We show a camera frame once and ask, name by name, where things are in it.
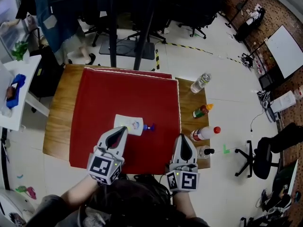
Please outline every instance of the wooden table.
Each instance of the wooden table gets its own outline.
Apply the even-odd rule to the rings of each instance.
[[[83,69],[83,65],[66,66],[53,97],[46,124],[43,153],[66,161],[69,161],[71,122]],[[203,89],[198,94],[193,94],[190,91],[192,81],[177,80],[179,81],[182,133],[190,137],[192,131],[208,126],[207,115],[199,119],[193,118],[193,111],[206,104],[205,91]],[[195,142],[194,145],[196,147],[210,145],[210,142],[202,140]],[[199,169],[210,167],[210,159],[199,159],[197,163]]]

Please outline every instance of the white table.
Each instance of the white table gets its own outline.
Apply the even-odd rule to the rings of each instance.
[[[4,66],[13,74],[14,77],[17,74],[23,74],[26,76],[26,79],[23,87],[21,87],[19,91],[19,104],[12,108],[11,117],[8,118],[0,114],[0,127],[18,131],[21,126],[25,102],[48,117],[49,109],[28,92],[40,60],[41,55],[36,55],[29,58],[28,64],[25,64],[23,61],[10,61],[4,64]]]

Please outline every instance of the black bag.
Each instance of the black bag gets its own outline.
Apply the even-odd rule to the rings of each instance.
[[[39,54],[42,59],[34,74],[29,90],[36,97],[54,96],[64,68],[58,64],[49,46],[31,52],[30,56]]]

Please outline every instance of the whiteboard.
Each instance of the whiteboard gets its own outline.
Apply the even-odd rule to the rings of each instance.
[[[274,56],[284,78],[303,66],[303,52],[283,25],[265,41],[265,44]]]

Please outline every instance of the person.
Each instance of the person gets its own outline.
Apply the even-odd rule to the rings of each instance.
[[[299,191],[296,191],[295,196],[292,198],[291,195],[287,194],[285,186],[283,186],[281,192],[273,191],[270,195],[267,195],[266,190],[263,190],[261,195],[261,207],[266,212],[269,212],[270,209],[285,212],[290,208],[293,199],[294,202],[298,202],[300,198],[301,193]]]
[[[168,189],[152,175],[134,178],[98,185],[88,175],[61,197],[44,197],[27,227],[208,227],[188,192],[174,194],[171,205]]]
[[[55,17],[51,15],[48,9],[48,0],[20,1],[21,4],[16,19],[3,22],[0,25],[2,34],[7,32],[10,27],[16,26],[29,13],[36,16],[38,25],[54,52],[59,65],[70,63],[67,54],[76,49],[80,49],[85,59],[85,64],[92,65],[96,56],[93,53],[88,53],[84,42],[85,34],[75,16],[64,14]]]
[[[250,18],[239,27],[237,34],[233,35],[238,42],[243,41],[253,29],[258,28],[261,25],[265,9],[257,4],[254,12],[250,12],[249,10],[246,10],[246,12],[249,14]]]

